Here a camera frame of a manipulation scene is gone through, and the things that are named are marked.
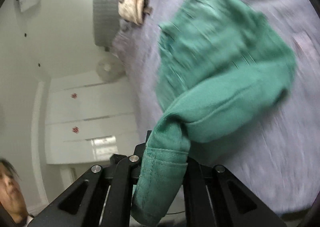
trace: green fabric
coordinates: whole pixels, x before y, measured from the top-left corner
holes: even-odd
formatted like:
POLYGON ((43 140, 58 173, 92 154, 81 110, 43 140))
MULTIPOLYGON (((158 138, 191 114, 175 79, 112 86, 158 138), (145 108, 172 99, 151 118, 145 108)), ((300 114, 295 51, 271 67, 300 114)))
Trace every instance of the green fabric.
POLYGON ((164 114, 146 144, 132 201, 132 216, 147 226, 167 213, 192 143, 227 141, 290 90, 295 69, 293 51, 240 0, 186 0, 161 29, 164 114))

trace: metal screw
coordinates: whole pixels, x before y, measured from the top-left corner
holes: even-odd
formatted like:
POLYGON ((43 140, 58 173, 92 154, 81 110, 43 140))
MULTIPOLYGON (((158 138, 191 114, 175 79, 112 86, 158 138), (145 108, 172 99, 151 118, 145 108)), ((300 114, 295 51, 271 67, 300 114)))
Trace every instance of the metal screw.
POLYGON ((93 167, 91 167, 91 171, 94 173, 98 173, 101 171, 101 166, 99 165, 94 165, 93 167))
POLYGON ((139 160, 139 157, 137 155, 132 155, 129 157, 129 160, 131 162, 137 162, 139 160))
POLYGON ((215 169, 218 173, 223 173, 226 170, 223 165, 217 165, 215 169))

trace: triangular cutout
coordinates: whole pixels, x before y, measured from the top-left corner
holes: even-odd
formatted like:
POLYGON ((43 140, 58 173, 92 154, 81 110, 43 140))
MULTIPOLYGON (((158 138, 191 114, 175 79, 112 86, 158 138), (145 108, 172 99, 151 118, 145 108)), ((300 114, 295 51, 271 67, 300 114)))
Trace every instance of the triangular cutout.
POLYGON ((246 214, 247 212, 257 209, 255 202, 252 201, 233 181, 228 181, 228 187, 240 214, 246 214))
POLYGON ((72 215, 77 214, 87 188, 88 181, 84 181, 74 192, 61 202, 59 209, 72 215))

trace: wrinkled sheet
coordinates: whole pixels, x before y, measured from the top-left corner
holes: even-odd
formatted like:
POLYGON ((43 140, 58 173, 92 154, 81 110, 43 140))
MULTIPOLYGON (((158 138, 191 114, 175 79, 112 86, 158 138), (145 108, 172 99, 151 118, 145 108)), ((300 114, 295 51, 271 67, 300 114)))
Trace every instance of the wrinkled sheet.
MULTIPOLYGON (((296 52, 296 78, 291 95, 236 132, 229 149, 219 150, 218 140, 208 144, 221 156, 206 165, 225 165, 278 214, 302 210, 311 206, 320 189, 320 20, 309 0, 242 1, 262 11, 296 52)), ((135 91, 142 142, 162 115, 154 91, 160 63, 158 24, 169 21, 182 2, 150 0, 153 12, 143 26, 122 24, 113 41, 135 91)))

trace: person's neck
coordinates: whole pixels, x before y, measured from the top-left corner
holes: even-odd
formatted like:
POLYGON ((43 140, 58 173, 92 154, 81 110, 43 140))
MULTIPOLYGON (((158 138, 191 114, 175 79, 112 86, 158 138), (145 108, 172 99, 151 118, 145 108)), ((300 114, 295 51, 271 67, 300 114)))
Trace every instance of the person's neck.
POLYGON ((27 211, 24 211, 23 213, 20 213, 20 214, 10 214, 12 220, 15 222, 15 223, 20 223, 22 222, 25 218, 28 217, 28 212, 27 211))

